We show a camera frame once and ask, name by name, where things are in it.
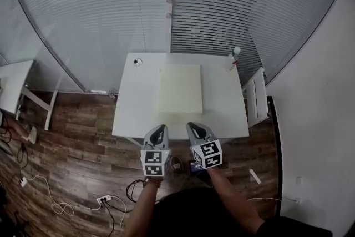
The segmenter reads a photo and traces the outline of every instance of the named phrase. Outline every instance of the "fiducial marker cube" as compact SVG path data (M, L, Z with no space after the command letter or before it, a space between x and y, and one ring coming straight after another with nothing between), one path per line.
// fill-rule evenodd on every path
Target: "fiducial marker cube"
M218 139L193 146L192 153L204 169L222 164L222 148Z
M170 150L141 150L140 160L145 176L164 176L169 165Z

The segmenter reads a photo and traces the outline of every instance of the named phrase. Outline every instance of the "table leg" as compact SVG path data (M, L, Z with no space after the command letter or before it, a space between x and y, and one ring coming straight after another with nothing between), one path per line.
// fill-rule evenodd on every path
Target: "table leg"
M124 137L124 138L127 139L127 140L129 140L130 142L132 142L132 143L138 145L139 147L142 147L142 145L141 145L138 141L136 141L135 139L133 139L132 137Z
M58 91L56 90L53 92L52 100L50 101L50 105L48 105L43 100L39 99L35 94L33 94L26 87L22 87L21 93L24 94L29 99L31 99L32 101L34 101L36 104L40 105L43 109L45 109L48 112L47 118L45 120L45 125L44 125L44 130L48 130L50 117L52 116L52 111L54 108L54 103L55 103L55 99L57 97Z
M47 118L45 119L45 125L44 125L44 130L48 130L49 128L49 122L50 122L50 118L52 116L52 111L53 111L53 108L54 108L54 102L55 102L55 99L58 95L58 91L54 91L53 92L53 95L52 95L52 100L50 100L50 110L48 111L48 114L47 114Z
M219 138L219 141L220 141L220 144L224 144L224 143L227 143L233 139L234 138Z
M21 94L21 96L20 96L20 99L19 99L19 101L18 101L18 103L17 103L17 110L16 110L16 120L18 120L18 117L20 116L20 113L21 113L21 107L22 107L22 105L23 105L23 98L24 98L24 95L23 94Z

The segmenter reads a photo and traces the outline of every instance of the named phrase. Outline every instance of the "window blinds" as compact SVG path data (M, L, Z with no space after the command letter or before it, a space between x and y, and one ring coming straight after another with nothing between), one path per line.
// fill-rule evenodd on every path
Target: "window blinds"
M229 54L241 47L244 85L259 69L267 80L300 49L333 0L174 0L171 51Z
M128 51L166 51L165 0L20 0L85 90L118 89Z

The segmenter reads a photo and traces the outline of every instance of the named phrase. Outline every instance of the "wrist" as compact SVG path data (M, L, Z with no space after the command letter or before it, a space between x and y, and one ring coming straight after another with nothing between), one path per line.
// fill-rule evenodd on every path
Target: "wrist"
M145 178L145 185L150 185L150 186L154 186L156 188L160 188L161 182L162 182L163 178L162 177L146 177Z
M218 166L211 167L211 168L208 168L208 169L207 169L207 172L208 172L210 175L217 174L219 171L220 171L220 168L218 168Z

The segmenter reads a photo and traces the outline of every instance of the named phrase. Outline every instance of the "white table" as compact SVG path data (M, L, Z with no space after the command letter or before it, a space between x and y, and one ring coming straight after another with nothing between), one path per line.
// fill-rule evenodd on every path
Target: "white table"
M3 89L0 95L0 109L13 114L18 113L18 100L20 95L23 94L48 112L44 126L44 129L48 130L58 91L53 92L52 100L48 105L24 86L32 64L33 60L29 60L0 67L1 87Z
M137 58L143 61L141 66L134 65ZM163 64L173 63L201 66L202 124L208 125L220 139L248 137L238 72L236 69L225 71L224 62L225 57L203 54L129 53L119 89L112 134L144 138L153 127L164 123L156 113L159 73ZM186 123L165 123L169 139L188 139Z

